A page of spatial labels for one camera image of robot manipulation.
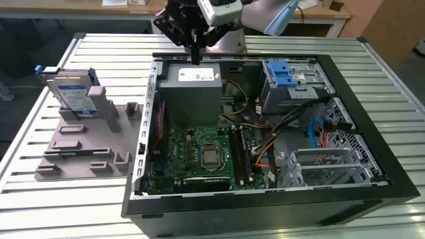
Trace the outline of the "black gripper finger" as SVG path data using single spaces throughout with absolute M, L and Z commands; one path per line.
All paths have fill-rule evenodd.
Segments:
M 213 27 L 209 30 L 209 26 L 204 25 L 196 29 L 196 64 L 200 64 L 202 59 L 202 53 L 206 47 L 214 46 L 218 40 L 232 29 L 232 23 Z
M 192 33 L 182 33 L 169 16 L 168 9 L 162 9 L 154 17 L 154 26 L 160 29 L 169 40 L 177 45 L 184 46 L 190 54 L 192 64 L 196 65 L 196 46 Z

